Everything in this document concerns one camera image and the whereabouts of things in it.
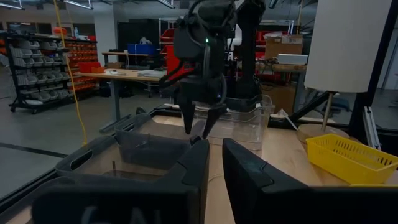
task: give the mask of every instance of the yellow cable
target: yellow cable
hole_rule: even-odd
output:
[[[65,38],[63,37],[63,32],[62,32],[62,25],[61,25],[61,19],[60,19],[60,11],[58,8],[58,4],[57,4],[57,0],[54,0],[54,6],[55,6],[55,13],[57,15],[57,20],[58,20],[58,24],[61,28],[61,39],[62,39],[62,44],[63,47],[66,47],[65,45]],[[83,121],[81,120],[81,116],[80,116],[80,110],[79,110],[79,103],[76,97],[76,90],[75,90],[75,83],[73,82],[73,75],[72,75],[72,71],[70,70],[70,66],[69,66],[69,60],[67,60],[67,66],[68,66],[68,71],[69,71],[69,76],[70,76],[70,80],[72,82],[72,89],[73,89],[73,96],[75,97],[75,103],[76,103],[76,112],[77,112],[77,116],[79,118],[80,121],[80,125],[81,125],[81,129],[83,130],[83,145],[87,144],[87,135],[86,135],[86,129],[85,129],[85,125],[83,124]]]

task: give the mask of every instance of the lamp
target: lamp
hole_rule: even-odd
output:
[[[172,4],[168,3],[166,0],[157,0],[157,1],[171,9],[175,9],[175,7]]]
[[[322,126],[299,127],[300,140],[342,131],[327,127],[333,95],[367,92],[391,0],[319,0],[304,85],[327,91]]]
[[[63,2],[68,3],[68,4],[72,4],[74,6],[82,7],[82,8],[85,8],[85,9],[93,10],[90,0],[88,0],[88,6],[85,6],[83,4],[80,4],[80,3],[77,3],[77,2],[74,2],[74,1],[69,1],[69,0],[63,0]]]

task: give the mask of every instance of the gray floor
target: gray floor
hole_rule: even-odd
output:
[[[130,98],[121,99],[121,113],[134,114],[138,106],[147,111],[169,99],[159,96],[147,97],[143,92]],[[79,149],[83,135],[76,116],[75,105],[66,105],[31,115],[29,110],[17,109],[11,113],[9,99],[0,100],[0,142],[17,146],[43,149],[70,154]],[[98,131],[110,121],[111,98],[99,96],[79,103],[88,141],[101,136]],[[0,198],[25,183],[50,170],[60,160],[30,152],[0,147]]]

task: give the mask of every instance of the concrete floor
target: concrete floor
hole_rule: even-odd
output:
[[[339,97],[349,100],[351,109],[355,94],[342,94]],[[376,124],[383,128],[398,129],[398,109],[390,108],[392,100],[398,98],[398,91],[377,91],[373,111]],[[134,114],[141,106],[150,111],[156,106],[168,103],[169,99],[159,96],[148,98],[146,92],[121,99],[122,115]],[[53,110],[31,115],[29,110],[17,109],[11,113],[9,99],[0,100],[0,144],[12,144],[45,151],[70,154],[83,143],[82,131],[75,113],[75,105],[66,105]],[[99,96],[79,103],[88,141],[100,136],[99,128],[110,121],[111,98]],[[316,111],[307,116],[321,118]],[[350,112],[341,112],[333,117],[337,123],[348,124]],[[0,185],[0,198],[28,183],[35,177],[50,170],[60,160],[59,157],[17,151],[9,147],[0,147],[0,179],[7,184]]]

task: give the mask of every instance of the metal shelving unit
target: metal shelving unit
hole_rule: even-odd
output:
[[[56,49],[43,49],[40,45],[39,50],[44,51],[39,57],[36,58],[44,58],[45,54],[57,54],[59,58],[66,58],[68,49],[65,46],[62,46],[62,40],[56,37],[45,37],[39,35],[19,35],[19,34],[10,34],[10,33],[1,33],[0,39],[4,41],[4,47],[6,48],[7,58],[9,61],[9,71],[13,81],[13,91],[15,91],[15,98],[14,101],[9,104],[11,108],[11,112],[15,112],[16,108],[25,108],[32,110],[32,114],[36,114],[38,111],[46,110],[49,108],[53,108],[56,106],[61,106],[69,103],[73,103],[73,94],[71,95],[68,91],[68,83],[70,79],[65,77],[62,80],[57,81],[48,81],[46,80],[43,83],[26,83],[24,82],[19,83],[19,80],[23,79],[24,77],[28,76],[35,76],[36,78],[40,75],[47,76],[49,73],[46,72],[58,72],[65,74],[68,73],[65,67],[67,66],[63,62],[58,62],[60,65],[28,65],[28,63],[23,65],[16,65],[17,61],[21,61],[20,55],[15,55],[16,47],[20,46],[21,49],[26,49],[26,47],[22,47],[21,43],[24,40],[38,43],[49,42],[51,44],[56,43]],[[66,43],[76,42],[76,43],[87,43],[87,44],[96,44],[95,41],[85,41],[85,40],[73,40],[73,39],[65,39]],[[26,55],[25,59],[30,60],[30,57]],[[56,98],[51,97],[49,100],[42,100],[42,104],[33,104],[28,103],[29,100],[38,100],[39,98],[34,98],[34,93],[41,93],[45,91],[53,91],[53,90],[65,90],[64,93],[68,93],[66,97],[61,97],[61,95],[56,94]],[[83,98],[87,98],[87,94],[81,92],[84,95]]]

